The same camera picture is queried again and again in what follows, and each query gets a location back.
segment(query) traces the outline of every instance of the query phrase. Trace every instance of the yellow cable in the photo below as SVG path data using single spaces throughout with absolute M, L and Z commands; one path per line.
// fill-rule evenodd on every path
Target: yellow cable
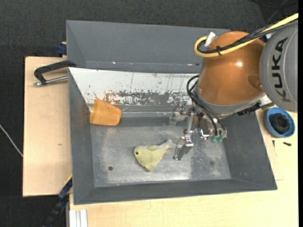
M 272 25 L 271 27 L 268 27 L 267 29 L 264 29 L 262 32 L 266 32 L 266 31 L 268 31 L 268 30 L 270 30 L 270 29 L 273 29 L 273 28 L 277 28 L 277 27 L 283 26 L 283 25 L 285 25 L 285 24 L 287 24 L 287 23 L 289 23 L 289 22 L 292 22 L 292 21 L 296 20 L 298 17 L 299 17 L 299 13 L 296 13 L 296 14 L 294 14 L 294 15 L 291 15 L 291 16 L 289 16 L 289 17 L 287 17 L 287 18 L 281 20 L 280 22 L 278 22 L 278 23 Z M 219 56 L 220 54 L 221 54 L 221 55 L 224 55 L 224 54 L 227 54 L 227 53 L 229 53 L 229 52 L 235 51 L 235 50 L 237 50 L 237 49 L 239 49 L 239 48 L 241 48 L 241 47 L 244 47 L 244 46 L 246 46 L 246 45 L 248 45 L 248 44 L 254 42 L 254 41 L 257 40 L 258 38 L 253 39 L 253 40 L 250 40 L 250 41 L 247 41 L 247 42 L 242 43 L 242 44 L 239 44 L 239 45 L 237 45 L 237 46 L 235 46 L 235 47 L 233 47 L 233 48 L 230 48 L 230 49 L 226 49 L 226 50 L 220 51 L 220 54 L 219 54 L 218 52 L 214 52 L 214 53 L 202 53 L 202 52 L 198 51 L 198 45 L 199 45 L 201 42 L 205 41 L 206 39 L 207 39 L 207 36 L 204 36 L 204 37 L 202 37 L 202 38 L 200 38 L 200 39 L 198 39 L 198 40 L 196 41 L 195 46 L 194 46 L 194 51 L 195 51 L 196 55 L 201 56 L 201 57 L 214 57 L 214 56 Z

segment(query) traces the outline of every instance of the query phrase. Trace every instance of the black wire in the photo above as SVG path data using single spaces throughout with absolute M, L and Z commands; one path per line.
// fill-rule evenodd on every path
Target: black wire
M 256 30 L 256 31 L 252 32 L 251 34 L 244 36 L 243 38 L 237 40 L 236 42 L 234 42 L 234 43 L 232 43 L 232 44 L 226 45 L 226 46 L 224 46 L 224 47 L 219 47 L 219 49 L 220 49 L 221 52 L 224 51 L 224 50 L 227 50 L 227 49 L 231 49 L 231 48 L 236 47 L 236 46 L 238 46 L 238 45 L 240 45 L 240 44 L 243 44 L 243 43 L 245 43 L 245 42 L 248 42 L 248 41 L 250 41 L 250 40 L 254 40 L 254 39 L 260 38 L 260 37 L 262 37 L 262 36 L 264 36 L 264 35 L 270 34 L 270 33 L 272 33 L 272 32 L 275 32 L 275 31 L 280 30 L 280 29 L 282 29 L 282 28 L 285 28 L 285 27 L 287 27 L 287 26 L 291 26 L 291 25 L 293 25 L 294 23 L 288 23 L 288 24 L 286 24 L 286 25 L 283 25 L 283 26 L 280 26 L 280 27 L 277 27 L 277 28 L 272 28 L 272 29 L 269 29 L 269 30 L 267 30 L 267 31 L 265 31 L 265 32 L 261 32 L 261 33 L 260 33 L 260 31 L 262 31 L 262 30 L 264 30 L 264 29 L 266 29 L 266 28 L 268 28 L 268 27 L 270 27 L 270 26 L 272 26 L 272 25 L 274 25 L 274 24 L 276 24 L 276 23 L 273 23 L 273 24 L 268 25 L 268 26 L 264 26 L 264 27 L 262 27 L 262 28 L 260 28 L 260 29 L 258 29 L 258 30 Z M 200 46 L 201 46 L 205 41 L 206 41 L 206 40 L 203 40 L 203 41 L 201 41 L 201 42 L 197 45 L 197 50 L 198 50 L 199 52 L 204 53 L 204 54 L 210 54 L 210 53 L 216 53 L 216 52 L 218 52 L 218 48 L 217 48 L 217 49 L 213 49 L 213 50 L 207 50 L 207 51 L 202 51 L 202 50 L 200 50 Z
M 283 4 L 285 4 L 285 3 L 287 3 L 289 0 L 285 0 L 284 2 L 282 2 L 281 4 L 280 4 L 280 6 L 276 9 L 276 11 L 270 16 L 270 18 L 267 20 L 267 24 L 270 22 L 270 20 L 274 17 L 274 15 L 280 10 L 280 9 L 283 9 L 284 7 L 283 7 Z
M 208 116 L 208 118 L 210 119 L 210 121 L 212 122 L 212 124 L 214 126 L 215 136 L 217 136 L 218 135 L 218 128 L 217 128 L 217 125 L 215 124 L 213 118 L 215 118 L 217 120 L 217 122 L 221 124 L 221 126 L 222 126 L 223 129 L 225 129 L 225 127 L 221 123 L 219 117 L 208 106 L 206 106 L 203 102 L 201 102 L 201 100 L 199 100 L 194 93 L 191 92 L 193 90 L 193 88 L 197 85 L 198 80 L 193 84 L 193 86 L 191 88 L 189 88 L 190 82 L 193 79 L 198 78 L 199 76 L 200 75 L 195 75 L 191 79 L 188 80 L 187 85 L 186 85 L 186 90 L 187 90 L 187 93 L 188 93 L 189 97 L 191 98 L 191 100 L 197 106 L 199 106 L 201 108 L 204 108 L 204 110 L 206 111 L 206 115 Z
M 268 5 L 268 4 L 264 4 L 264 3 L 261 3 L 261 2 L 259 2 L 259 1 L 257 1 L 257 0 L 250 0 L 250 1 L 252 1 L 252 2 L 254 2 L 254 3 L 257 3 L 258 5 L 261 5 L 261 6 L 264 6 L 264 7 L 267 7 L 267 8 L 272 8 L 272 9 L 277 9 L 277 8 L 287 8 L 287 7 L 290 7 L 290 6 L 292 6 L 292 5 L 294 5 L 294 4 L 296 4 L 298 1 L 296 1 L 296 2 L 294 2 L 294 3 L 291 3 L 291 4 L 289 4 L 289 5 L 287 5 L 287 6 L 284 6 L 284 7 L 281 7 L 281 5 L 279 5 L 278 7 L 276 7 L 276 6 L 271 6 L 271 5 Z

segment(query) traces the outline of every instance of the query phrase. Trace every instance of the screw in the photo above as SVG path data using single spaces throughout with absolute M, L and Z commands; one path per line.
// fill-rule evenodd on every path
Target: screw
M 292 146 L 291 143 L 287 143 L 287 142 L 283 142 L 283 144 L 287 145 L 287 146 Z

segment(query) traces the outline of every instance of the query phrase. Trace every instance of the black carpet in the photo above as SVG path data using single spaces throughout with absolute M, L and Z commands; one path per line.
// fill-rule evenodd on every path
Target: black carpet
M 278 7 L 285 0 L 259 1 Z M 249 32 L 293 14 L 298 3 L 276 10 L 250 0 L 0 0 L 0 124 L 22 149 L 23 57 L 58 56 L 67 19 Z M 0 150 L 0 227 L 41 226 L 56 197 L 22 198 L 22 157 L 1 131 Z

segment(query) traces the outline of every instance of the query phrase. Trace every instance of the orange sponge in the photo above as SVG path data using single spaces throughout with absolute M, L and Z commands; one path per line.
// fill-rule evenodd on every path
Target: orange sponge
M 121 113 L 121 109 L 116 106 L 100 99 L 95 99 L 89 122 L 98 125 L 118 125 L 121 119 Z

